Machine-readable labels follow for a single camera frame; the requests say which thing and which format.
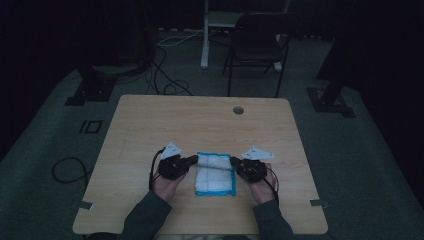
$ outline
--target white tag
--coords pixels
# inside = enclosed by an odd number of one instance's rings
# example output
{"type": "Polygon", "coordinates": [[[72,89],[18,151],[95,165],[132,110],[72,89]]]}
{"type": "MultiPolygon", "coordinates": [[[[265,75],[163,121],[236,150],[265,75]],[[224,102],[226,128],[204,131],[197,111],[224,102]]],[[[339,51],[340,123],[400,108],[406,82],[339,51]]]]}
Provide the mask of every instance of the white tag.
{"type": "Polygon", "coordinates": [[[178,148],[172,141],[168,143],[163,153],[160,155],[160,159],[169,158],[181,153],[181,148],[178,148]]]}
{"type": "Polygon", "coordinates": [[[247,152],[243,153],[242,156],[246,159],[250,160],[261,160],[261,159],[269,159],[274,158],[274,154],[265,152],[264,150],[261,150],[256,147],[252,147],[247,152]]]}

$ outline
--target hand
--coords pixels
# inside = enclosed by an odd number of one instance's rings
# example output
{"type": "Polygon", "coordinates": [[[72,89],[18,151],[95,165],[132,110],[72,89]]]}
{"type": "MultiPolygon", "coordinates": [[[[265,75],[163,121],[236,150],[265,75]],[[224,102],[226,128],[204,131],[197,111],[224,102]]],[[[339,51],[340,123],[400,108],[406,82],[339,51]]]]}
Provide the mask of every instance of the hand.
{"type": "MultiPolygon", "coordinates": [[[[268,168],[267,175],[265,179],[272,185],[275,189],[276,179],[272,175],[271,172],[271,164],[265,163],[265,166],[268,168]]],[[[271,189],[265,181],[261,180],[257,183],[248,184],[250,188],[250,192],[252,193],[253,199],[255,199],[256,203],[262,204],[265,202],[269,202],[274,200],[273,189],[271,189]]]]}
{"type": "Polygon", "coordinates": [[[156,179],[153,182],[153,192],[169,203],[175,195],[178,184],[184,179],[185,175],[187,175],[187,173],[175,180],[170,180],[160,176],[159,173],[156,172],[153,177],[153,179],[156,179]]]}

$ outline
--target sleeve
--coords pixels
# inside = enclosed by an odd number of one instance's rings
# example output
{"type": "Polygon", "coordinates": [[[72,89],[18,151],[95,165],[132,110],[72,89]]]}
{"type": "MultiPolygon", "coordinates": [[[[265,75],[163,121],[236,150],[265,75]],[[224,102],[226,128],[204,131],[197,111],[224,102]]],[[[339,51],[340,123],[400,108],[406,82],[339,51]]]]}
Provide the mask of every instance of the sleeve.
{"type": "Polygon", "coordinates": [[[127,216],[120,240],[150,240],[163,226],[172,207],[149,191],[127,216]]]}
{"type": "Polygon", "coordinates": [[[261,240],[292,240],[293,231],[280,212],[275,200],[253,208],[261,240]]]}

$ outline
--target gray carpet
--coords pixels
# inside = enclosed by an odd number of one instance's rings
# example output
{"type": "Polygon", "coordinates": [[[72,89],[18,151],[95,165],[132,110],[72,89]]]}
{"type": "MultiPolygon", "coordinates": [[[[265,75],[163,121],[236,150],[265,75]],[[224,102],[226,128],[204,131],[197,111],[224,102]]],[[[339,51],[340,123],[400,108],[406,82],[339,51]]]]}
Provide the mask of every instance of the gray carpet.
{"type": "MultiPolygon", "coordinates": [[[[174,34],[189,33],[161,33],[160,37],[174,34]]],[[[214,40],[228,43],[225,37],[214,36],[214,40]]],[[[330,204],[324,209],[328,234],[301,235],[298,239],[424,239],[423,209],[358,92],[349,88],[342,92],[357,118],[313,110],[306,88],[328,84],[315,76],[330,47],[331,43],[321,40],[293,41],[280,92],[280,97],[291,103],[318,193],[330,204]]],[[[226,47],[211,43],[206,70],[200,69],[199,38],[164,49],[167,57],[162,69],[174,80],[186,81],[193,95],[226,95],[227,75],[221,74],[226,47]]],[[[155,62],[159,63],[162,56],[158,50],[155,62]]],[[[84,181],[58,183],[51,176],[51,168],[59,159],[70,156],[93,168],[120,96],[155,94],[148,87],[149,76],[121,78],[109,102],[87,102],[81,107],[64,106],[81,81],[76,71],[57,85],[0,163],[0,231],[6,239],[82,239],[72,232],[72,224],[78,210],[75,202],[83,197],[84,181]],[[100,132],[79,133],[85,120],[102,120],[100,132]]],[[[236,69],[232,96],[272,97],[277,78],[274,71],[263,75],[261,69],[236,69]]],[[[168,80],[158,75],[157,83],[163,91],[168,80]]],[[[60,165],[57,173],[66,179],[82,174],[76,162],[60,165]]]]}

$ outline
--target folded cloth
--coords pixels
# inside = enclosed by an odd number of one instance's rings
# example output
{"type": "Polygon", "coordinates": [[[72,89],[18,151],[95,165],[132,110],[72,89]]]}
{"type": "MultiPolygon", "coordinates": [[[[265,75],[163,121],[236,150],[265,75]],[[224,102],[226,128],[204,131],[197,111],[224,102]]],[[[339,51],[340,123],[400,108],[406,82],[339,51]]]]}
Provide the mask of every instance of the folded cloth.
{"type": "Polygon", "coordinates": [[[236,195],[235,171],[229,154],[198,152],[196,195],[236,195]]]}

